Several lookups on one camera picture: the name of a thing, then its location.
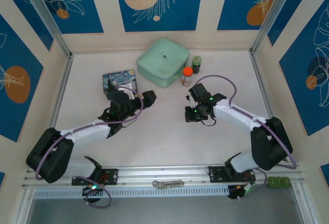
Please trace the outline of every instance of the cable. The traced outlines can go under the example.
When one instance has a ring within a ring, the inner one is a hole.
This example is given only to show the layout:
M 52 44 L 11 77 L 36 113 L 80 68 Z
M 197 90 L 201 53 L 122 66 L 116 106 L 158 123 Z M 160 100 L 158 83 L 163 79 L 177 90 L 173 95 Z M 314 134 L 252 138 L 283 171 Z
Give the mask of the cable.
M 50 152 L 55 148 L 55 146 L 61 142 L 64 138 L 66 138 L 67 136 L 73 134 L 73 133 L 76 133 L 76 132 L 79 132 L 81 130 L 84 130 L 84 129 L 87 129 L 87 128 L 90 128 L 90 127 L 93 127 L 93 126 L 99 126 L 99 125 L 110 125 L 110 124 L 122 124 L 122 123 L 127 123 L 127 122 L 131 122 L 131 121 L 135 121 L 137 119 L 137 117 L 140 115 L 140 113 L 142 112 L 143 108 L 144 108 L 144 103 L 143 103 L 143 99 L 142 97 L 136 92 L 134 91 L 133 89 L 130 89 L 130 88 L 127 88 L 125 86 L 117 86 L 116 88 L 123 88 L 123 89 L 127 89 L 127 90 L 130 90 L 132 93 L 136 94 L 140 100 L 140 110 L 139 112 L 136 114 L 135 117 L 131 118 L 131 119 L 127 119 L 127 120 L 122 120 L 122 121 L 111 121 L 111 122 L 100 122 L 100 123 L 96 123 L 95 125 L 94 124 L 89 124 L 89 125 L 85 125 L 83 127 L 80 127 L 80 128 L 77 128 L 75 130 L 73 130 L 72 132 L 68 132 L 64 135 L 62 135 L 59 139 L 57 139 L 50 147 L 49 149 L 46 151 L 45 155 L 42 157 L 42 159 L 40 160 L 40 163 L 38 165 L 38 167 L 36 168 L 35 170 L 35 179 L 36 180 L 42 180 L 43 178 L 42 177 L 39 177 L 39 172 L 40 172 L 40 169 L 43 165 L 43 163 L 45 162 L 47 156 L 50 154 Z M 101 208 L 106 208 L 108 207 L 110 204 L 111 204 L 111 196 L 109 194 L 109 192 L 103 187 L 101 186 L 100 184 L 98 184 L 97 182 L 94 182 L 90 179 L 87 179 L 87 178 L 84 178 L 84 177 L 78 177 L 78 178 L 81 178 L 81 179 L 84 179 L 92 184 L 95 184 L 97 185 L 98 187 L 100 187 L 103 191 L 106 192 L 106 194 L 110 197 L 110 202 L 109 204 L 107 204 L 106 206 L 95 206 L 95 205 L 90 205 L 91 207 L 93 208 L 98 208 L 98 209 L 101 209 Z
M 132 123 L 129 123 L 129 124 L 126 125 L 126 126 L 123 126 L 123 125 L 122 125 L 122 128 L 126 128 L 126 127 L 130 126 Z
M 211 125 L 207 125 L 207 124 L 205 124 L 205 123 L 203 122 L 202 119 L 201 119 L 200 121 L 201 121 L 201 123 L 202 123 L 203 125 L 205 125 L 205 126 L 214 126 L 214 125 L 216 125 L 217 121 L 216 121 L 212 116 L 211 116 L 211 119 L 214 121 L 214 123 L 211 124 Z
M 263 188 L 264 185 L 266 185 L 266 183 L 267 183 L 267 174 L 266 174 L 263 170 L 261 170 L 260 168 L 255 169 L 255 170 L 257 170 L 258 172 L 261 172 L 262 174 L 264 174 L 265 179 L 264 179 L 264 182 L 262 183 L 262 185 L 261 185 L 259 188 L 257 188 L 256 190 L 254 190 L 253 192 L 256 192 L 256 191 L 258 191 L 259 189 Z
M 236 85 L 227 77 L 221 76 L 221 75 L 216 75 L 216 74 L 212 74 L 212 75 L 207 75 L 204 76 L 202 78 L 200 78 L 198 81 L 196 81 L 196 83 L 194 85 L 197 85 L 201 80 L 205 79 L 205 78 L 209 78 L 209 77 L 218 77 L 221 79 L 225 79 L 226 81 L 228 81 L 234 88 L 234 93 L 233 95 L 229 98 L 229 105 L 232 109 L 234 109 L 235 111 L 238 111 L 239 113 L 243 114 L 244 116 L 248 117 L 249 119 L 253 120 L 253 116 L 244 112 L 243 110 L 236 108 L 235 106 L 232 105 L 232 99 L 235 97 L 236 92 L 237 92 L 237 87 Z M 280 167 L 285 167 L 287 169 L 296 169 L 297 168 L 297 164 L 295 159 L 293 158 L 292 154 L 289 152 L 289 150 L 287 149 L 287 147 L 283 144 L 283 142 L 281 141 L 281 139 L 272 131 L 271 128 L 269 128 L 266 124 L 264 124 L 263 122 L 261 122 L 260 120 L 256 119 L 255 120 L 259 125 L 261 125 L 262 127 L 264 127 L 276 140 L 277 142 L 280 144 L 280 146 L 282 147 L 282 149 L 285 151 L 285 153 L 287 154 L 287 156 L 289 157 L 289 159 L 291 160 L 293 166 L 286 166 L 286 165 L 282 165 L 282 164 L 278 164 L 277 166 Z
M 107 189 L 105 189 L 104 186 L 102 186 L 102 185 L 99 184 L 99 183 L 94 182 L 94 181 L 91 180 L 91 179 L 85 178 L 85 177 L 81 177 L 81 176 L 79 176 L 79 177 L 77 177 L 77 178 L 79 178 L 79 179 L 83 179 L 83 180 L 85 180 L 85 181 L 88 181 L 88 182 L 90 182 L 90 183 L 92 183 L 92 184 L 97 185 L 100 189 L 102 189 L 102 190 L 108 195 L 108 198 L 109 198 L 109 202 L 108 202 L 108 204 L 107 204 L 107 205 L 104 205 L 104 206 L 97 206 L 97 205 L 94 205 L 94 204 L 90 204 L 90 203 L 88 202 L 88 195 L 91 193 L 91 191 L 90 191 L 89 193 L 86 194 L 86 199 L 85 199 L 86 203 L 87 203 L 90 207 L 95 208 L 95 209 L 105 209 L 105 208 L 107 208 L 107 207 L 109 207 L 109 206 L 111 205 L 111 202 L 112 202 L 111 194 L 109 193 L 109 191 L 108 191 Z

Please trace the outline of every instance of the orange circle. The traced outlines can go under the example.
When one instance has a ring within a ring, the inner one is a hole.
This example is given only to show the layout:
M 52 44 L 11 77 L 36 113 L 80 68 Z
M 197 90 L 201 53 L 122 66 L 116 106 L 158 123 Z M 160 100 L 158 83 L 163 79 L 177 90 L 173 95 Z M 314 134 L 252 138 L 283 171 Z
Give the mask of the orange circle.
M 58 9 L 57 12 L 56 12 L 57 16 L 62 18 L 62 19 L 67 19 L 70 14 L 68 14 L 68 12 L 62 8 Z
M 310 90 L 315 89 L 317 87 L 317 78 L 316 76 L 310 75 L 306 79 L 306 87 Z
M 253 26 L 261 25 L 272 3 L 273 0 L 265 0 L 254 5 L 247 14 L 247 23 Z
M 8 81 L 5 84 L 5 89 L 9 99 L 18 104 L 24 103 L 31 90 L 30 77 L 27 71 L 23 67 L 12 66 L 7 69 L 5 79 Z
M 193 74 L 193 69 L 192 69 L 192 67 L 189 67 L 189 66 L 184 67 L 184 69 L 183 69 L 183 75 L 184 75 L 184 76 L 186 76 L 186 77 L 190 77 L 190 76 L 192 76 L 192 74 Z

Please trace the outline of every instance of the orange bottle cap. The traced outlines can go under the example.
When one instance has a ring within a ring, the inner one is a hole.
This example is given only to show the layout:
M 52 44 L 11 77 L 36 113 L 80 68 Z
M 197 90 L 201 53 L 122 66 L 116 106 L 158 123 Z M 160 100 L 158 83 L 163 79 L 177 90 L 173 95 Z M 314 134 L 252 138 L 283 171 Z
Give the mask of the orange bottle cap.
M 193 75 L 193 69 L 192 69 L 192 67 L 189 67 L 189 66 L 184 67 L 183 74 L 185 76 L 187 76 L 187 77 L 192 76 Z

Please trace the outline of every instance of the green terminal block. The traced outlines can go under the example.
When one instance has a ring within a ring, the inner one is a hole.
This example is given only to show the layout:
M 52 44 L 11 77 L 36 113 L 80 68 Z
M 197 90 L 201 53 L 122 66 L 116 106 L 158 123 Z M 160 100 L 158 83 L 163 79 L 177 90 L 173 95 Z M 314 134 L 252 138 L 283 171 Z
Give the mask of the green terminal block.
M 268 177 L 267 185 L 271 188 L 288 188 L 292 186 L 288 177 Z

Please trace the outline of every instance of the metal bracket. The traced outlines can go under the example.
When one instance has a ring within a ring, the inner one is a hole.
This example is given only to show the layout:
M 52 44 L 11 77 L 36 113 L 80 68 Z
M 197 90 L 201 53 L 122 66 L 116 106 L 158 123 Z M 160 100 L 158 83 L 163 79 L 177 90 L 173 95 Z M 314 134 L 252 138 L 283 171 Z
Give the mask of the metal bracket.
M 183 187 L 184 182 L 182 180 L 171 180 L 171 181 L 153 180 L 152 185 L 156 189 L 169 189 L 175 187 Z
M 116 185 L 118 181 L 118 169 L 102 169 L 101 171 L 101 177 L 97 181 L 97 183 L 102 185 Z M 85 181 L 83 179 L 79 179 L 76 177 L 72 178 L 71 185 L 90 185 L 88 181 Z
M 253 170 L 247 170 L 240 174 L 235 174 L 233 178 L 230 178 L 225 171 L 224 166 L 209 166 L 207 167 L 207 173 L 211 183 L 231 183 L 247 181 L 256 181 L 255 173 Z

